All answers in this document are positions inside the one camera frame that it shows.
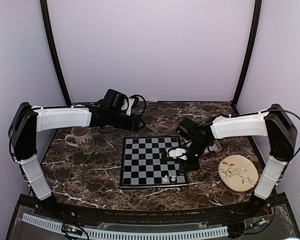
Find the black grey chess board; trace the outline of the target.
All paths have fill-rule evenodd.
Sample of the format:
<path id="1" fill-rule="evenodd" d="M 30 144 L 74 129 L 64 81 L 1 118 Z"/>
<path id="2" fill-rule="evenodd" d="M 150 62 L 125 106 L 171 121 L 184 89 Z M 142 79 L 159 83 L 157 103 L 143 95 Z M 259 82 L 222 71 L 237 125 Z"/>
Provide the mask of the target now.
<path id="1" fill-rule="evenodd" d="M 164 160 L 162 154 L 181 144 L 178 136 L 125 137 L 120 168 L 121 189 L 176 188 L 189 185 L 175 160 Z M 163 177 L 169 177 L 163 183 Z"/>

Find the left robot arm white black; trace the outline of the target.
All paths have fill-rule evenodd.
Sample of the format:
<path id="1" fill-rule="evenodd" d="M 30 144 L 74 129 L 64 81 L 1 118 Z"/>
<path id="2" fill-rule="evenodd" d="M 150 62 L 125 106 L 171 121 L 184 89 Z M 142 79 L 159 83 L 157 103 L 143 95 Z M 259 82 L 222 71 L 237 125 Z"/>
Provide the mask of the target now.
<path id="1" fill-rule="evenodd" d="M 38 137 L 43 132 L 58 129 L 104 128 L 138 132 L 146 126 L 143 115 L 146 99 L 140 94 L 127 96 L 108 89 L 95 102 L 79 102 L 69 106 L 39 106 L 22 102 L 8 129 L 8 148 L 12 160 L 19 165 L 24 181 L 41 202 L 41 210 L 50 218 L 61 213 L 48 184 L 39 157 Z"/>

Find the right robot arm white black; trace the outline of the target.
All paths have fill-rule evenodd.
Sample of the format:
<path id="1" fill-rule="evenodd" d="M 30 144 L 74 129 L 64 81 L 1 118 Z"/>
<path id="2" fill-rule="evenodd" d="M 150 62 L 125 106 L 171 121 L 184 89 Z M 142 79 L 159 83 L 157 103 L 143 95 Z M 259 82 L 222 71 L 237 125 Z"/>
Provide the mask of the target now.
<path id="1" fill-rule="evenodd" d="M 184 171 L 196 171 L 200 168 L 200 157 L 216 140 L 267 137 L 269 157 L 254 190 L 254 199 L 245 205 L 245 213 L 256 217 L 265 208 L 263 200 L 270 196 L 274 187 L 282 180 L 289 163 L 300 151 L 300 148 L 296 148 L 298 130 L 290 115 L 296 114 L 283 109 L 280 104 L 272 104 L 270 108 L 258 112 L 212 116 L 202 123 L 184 118 L 176 131 L 185 139 L 185 146 L 171 148 L 166 156 L 180 160 Z"/>

